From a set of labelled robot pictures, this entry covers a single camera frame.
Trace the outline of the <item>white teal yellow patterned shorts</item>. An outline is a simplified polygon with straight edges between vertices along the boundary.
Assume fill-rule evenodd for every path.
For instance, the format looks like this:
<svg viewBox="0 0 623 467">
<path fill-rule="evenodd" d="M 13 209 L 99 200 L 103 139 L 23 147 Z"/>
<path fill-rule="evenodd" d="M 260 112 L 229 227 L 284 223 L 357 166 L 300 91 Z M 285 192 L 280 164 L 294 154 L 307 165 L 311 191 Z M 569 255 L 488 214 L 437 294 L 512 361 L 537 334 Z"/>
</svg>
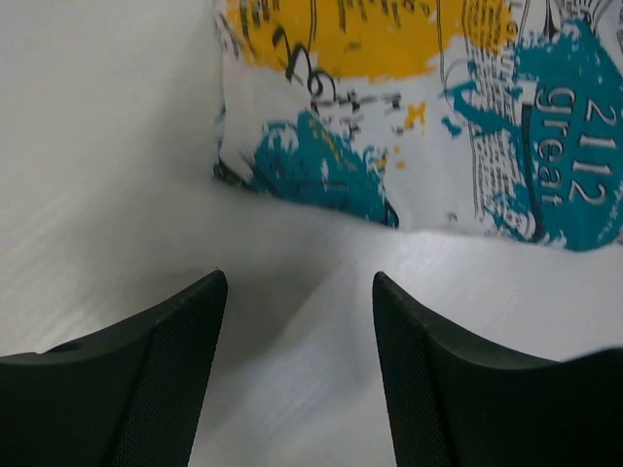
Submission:
<svg viewBox="0 0 623 467">
<path fill-rule="evenodd" d="M 618 1 L 218 1 L 215 175 L 415 232 L 622 239 Z"/>
</svg>

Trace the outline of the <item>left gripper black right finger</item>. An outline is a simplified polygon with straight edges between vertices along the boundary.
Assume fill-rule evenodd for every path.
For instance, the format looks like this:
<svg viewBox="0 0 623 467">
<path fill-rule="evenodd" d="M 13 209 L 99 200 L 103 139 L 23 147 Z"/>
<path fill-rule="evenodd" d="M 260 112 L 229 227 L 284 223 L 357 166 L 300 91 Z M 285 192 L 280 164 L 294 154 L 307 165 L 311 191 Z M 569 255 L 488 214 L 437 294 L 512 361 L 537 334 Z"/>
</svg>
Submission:
<svg viewBox="0 0 623 467">
<path fill-rule="evenodd" d="M 488 341 L 373 281 L 373 318 L 400 466 L 618 466 L 622 352 L 563 362 Z"/>
</svg>

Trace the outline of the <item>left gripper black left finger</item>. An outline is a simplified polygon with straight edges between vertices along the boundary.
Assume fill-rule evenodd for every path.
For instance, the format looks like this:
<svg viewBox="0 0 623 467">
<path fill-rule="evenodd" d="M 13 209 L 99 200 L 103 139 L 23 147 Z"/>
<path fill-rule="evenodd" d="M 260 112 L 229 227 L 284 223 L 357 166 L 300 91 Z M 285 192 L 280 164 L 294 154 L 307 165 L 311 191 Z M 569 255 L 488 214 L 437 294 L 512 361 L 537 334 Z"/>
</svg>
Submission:
<svg viewBox="0 0 623 467">
<path fill-rule="evenodd" d="M 214 271 L 43 353 L 1 360 L 5 466 L 185 466 L 228 295 Z"/>
</svg>

